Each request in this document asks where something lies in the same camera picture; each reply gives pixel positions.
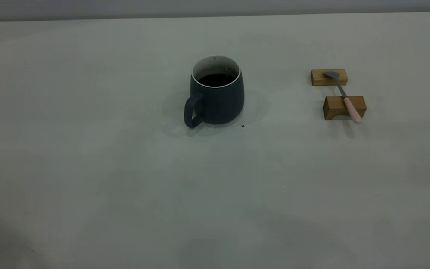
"mug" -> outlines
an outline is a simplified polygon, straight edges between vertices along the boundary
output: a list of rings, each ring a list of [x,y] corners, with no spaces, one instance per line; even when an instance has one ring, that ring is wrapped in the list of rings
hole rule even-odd
[[[240,114],[243,104],[242,71],[234,60],[210,56],[195,64],[184,110],[186,126],[195,128],[202,121],[226,124]]]

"metal spoon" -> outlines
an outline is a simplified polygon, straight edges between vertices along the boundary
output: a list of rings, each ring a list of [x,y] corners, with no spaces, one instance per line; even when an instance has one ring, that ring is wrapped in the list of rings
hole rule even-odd
[[[339,73],[334,72],[334,71],[326,71],[326,72],[324,72],[324,74],[327,75],[328,77],[334,78],[336,80],[336,85],[338,85],[338,89],[341,92],[341,95],[343,96],[343,102],[345,102],[346,108],[348,109],[348,112],[349,112],[349,115],[351,116],[351,119],[353,119],[353,121],[356,124],[360,124],[361,123],[361,116],[356,111],[355,106],[353,106],[353,103],[351,102],[351,100],[346,96],[346,93],[343,90],[343,88],[341,87],[341,84],[339,84],[339,80],[338,80]]]

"table surface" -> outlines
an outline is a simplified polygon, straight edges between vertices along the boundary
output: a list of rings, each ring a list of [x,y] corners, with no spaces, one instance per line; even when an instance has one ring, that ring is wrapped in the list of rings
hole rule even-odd
[[[188,129],[210,55],[241,66],[244,111]],[[324,120],[324,68],[362,124]],[[10,264],[430,268],[430,13],[0,22]]]

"coffee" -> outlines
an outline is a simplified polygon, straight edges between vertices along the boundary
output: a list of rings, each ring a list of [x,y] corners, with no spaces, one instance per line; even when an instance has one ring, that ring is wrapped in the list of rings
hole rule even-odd
[[[231,75],[213,74],[200,78],[198,82],[208,87],[222,87],[232,83],[234,80],[235,78]]]

